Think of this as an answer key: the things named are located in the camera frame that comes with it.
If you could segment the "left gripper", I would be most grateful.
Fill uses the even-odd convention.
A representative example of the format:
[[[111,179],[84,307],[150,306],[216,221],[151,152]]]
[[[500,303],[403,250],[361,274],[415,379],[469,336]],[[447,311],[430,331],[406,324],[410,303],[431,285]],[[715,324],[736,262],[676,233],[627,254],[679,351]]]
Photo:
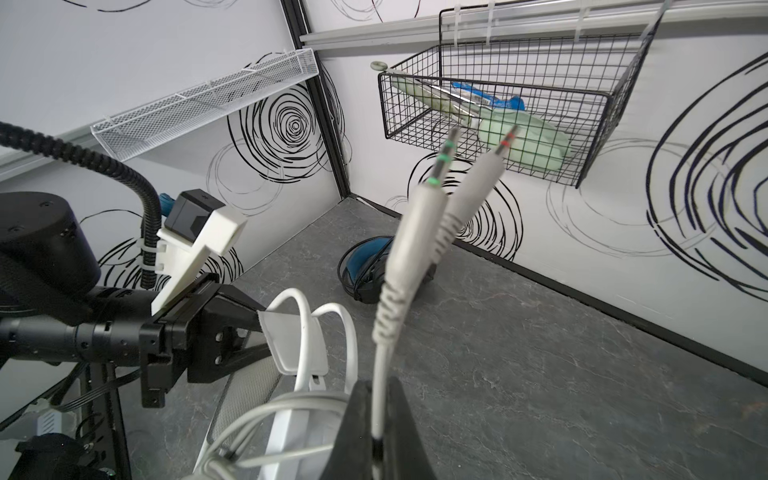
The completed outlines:
[[[265,307],[217,275],[185,288],[140,331],[141,403],[162,408],[182,375],[210,384],[271,356],[266,343],[231,352],[231,328],[261,330]]]

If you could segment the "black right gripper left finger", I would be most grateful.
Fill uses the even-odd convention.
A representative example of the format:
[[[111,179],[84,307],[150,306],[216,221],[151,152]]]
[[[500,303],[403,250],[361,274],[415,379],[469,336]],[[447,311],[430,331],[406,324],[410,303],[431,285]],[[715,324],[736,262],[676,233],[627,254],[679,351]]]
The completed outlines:
[[[321,480],[373,478],[371,393],[370,381],[355,384]]]

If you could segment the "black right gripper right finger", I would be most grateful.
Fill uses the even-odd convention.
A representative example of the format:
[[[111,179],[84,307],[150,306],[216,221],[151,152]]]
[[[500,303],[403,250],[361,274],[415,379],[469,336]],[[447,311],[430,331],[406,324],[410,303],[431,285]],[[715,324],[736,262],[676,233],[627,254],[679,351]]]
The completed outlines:
[[[394,376],[387,382],[381,467],[384,479],[437,478],[423,446],[403,385]]]

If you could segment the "white headphones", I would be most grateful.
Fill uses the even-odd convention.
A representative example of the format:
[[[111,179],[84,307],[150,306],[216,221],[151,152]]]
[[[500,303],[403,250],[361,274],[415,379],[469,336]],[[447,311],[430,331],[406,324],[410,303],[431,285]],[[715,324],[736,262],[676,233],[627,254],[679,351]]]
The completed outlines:
[[[321,317],[339,319],[345,337],[344,385],[327,388]],[[208,428],[193,479],[318,479],[329,460],[358,379],[354,322],[338,303],[310,306],[287,289],[258,313],[248,347],[266,358],[230,376]]]

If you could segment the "black blue gaming headset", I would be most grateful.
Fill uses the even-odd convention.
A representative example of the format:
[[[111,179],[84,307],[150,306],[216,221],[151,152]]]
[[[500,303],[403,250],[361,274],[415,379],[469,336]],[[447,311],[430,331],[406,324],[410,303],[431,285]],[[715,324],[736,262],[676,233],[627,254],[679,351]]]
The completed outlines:
[[[374,236],[350,247],[337,264],[345,293],[363,304],[376,304],[385,280],[392,236]]]

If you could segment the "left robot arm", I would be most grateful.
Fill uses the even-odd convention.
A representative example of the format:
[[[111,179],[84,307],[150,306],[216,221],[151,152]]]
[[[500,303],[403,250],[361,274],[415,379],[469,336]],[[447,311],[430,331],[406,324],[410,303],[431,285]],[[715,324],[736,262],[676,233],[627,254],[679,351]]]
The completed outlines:
[[[17,444],[15,479],[127,479],[119,390],[138,382],[160,408],[180,377],[208,384],[269,357],[247,333],[261,306],[203,271],[244,221],[213,195],[187,190],[164,211],[139,172],[99,152],[9,123],[3,146],[59,160],[132,190],[143,206],[139,289],[103,287],[101,268],[68,202],[43,192],[1,197],[1,357],[73,370],[46,393],[48,408],[76,412],[73,433]]]

